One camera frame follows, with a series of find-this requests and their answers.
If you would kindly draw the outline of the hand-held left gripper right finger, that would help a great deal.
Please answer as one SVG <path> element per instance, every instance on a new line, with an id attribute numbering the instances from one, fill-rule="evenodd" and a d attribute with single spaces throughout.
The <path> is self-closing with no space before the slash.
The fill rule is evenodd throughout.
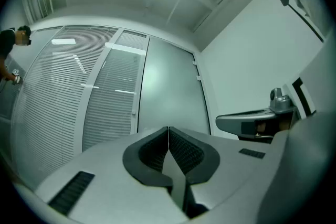
<path id="1" fill-rule="evenodd" d="M 183 211 L 192 219 L 214 209 L 247 181 L 270 144 L 170 127 L 169 150 L 185 176 Z"/>

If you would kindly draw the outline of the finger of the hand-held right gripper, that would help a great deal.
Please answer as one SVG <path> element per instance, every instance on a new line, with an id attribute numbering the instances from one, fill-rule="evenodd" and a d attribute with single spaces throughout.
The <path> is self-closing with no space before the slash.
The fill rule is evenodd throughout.
<path id="1" fill-rule="evenodd" d="M 219 115 L 216 118 L 216 126 L 224 132 L 231 133 L 239 137 L 254 139 L 257 134 L 258 122 L 274 118 L 275 114 L 270 109 L 261 109 Z"/>

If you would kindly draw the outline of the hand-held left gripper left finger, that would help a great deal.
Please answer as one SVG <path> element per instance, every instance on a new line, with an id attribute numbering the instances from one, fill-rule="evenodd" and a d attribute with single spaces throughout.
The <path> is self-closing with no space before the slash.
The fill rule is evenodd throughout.
<path id="1" fill-rule="evenodd" d="M 99 143 L 49 175 L 36 195 L 78 223 L 183 223 L 162 172 L 168 129 Z"/>

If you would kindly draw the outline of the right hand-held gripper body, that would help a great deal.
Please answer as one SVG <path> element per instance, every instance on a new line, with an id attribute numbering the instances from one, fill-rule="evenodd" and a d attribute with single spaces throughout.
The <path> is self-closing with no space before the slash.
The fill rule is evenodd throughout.
<path id="1" fill-rule="evenodd" d="M 306 89 L 302 79 L 298 78 L 292 83 L 292 86 L 299 98 L 305 116 L 314 115 L 316 109 L 305 95 Z M 276 133 L 289 130 L 300 119 L 298 108 L 289 95 L 282 94 L 280 88 L 275 88 L 271 91 L 269 108 L 276 117 L 269 120 L 256 121 L 256 139 L 260 139 L 265 143 L 271 143 Z"/>

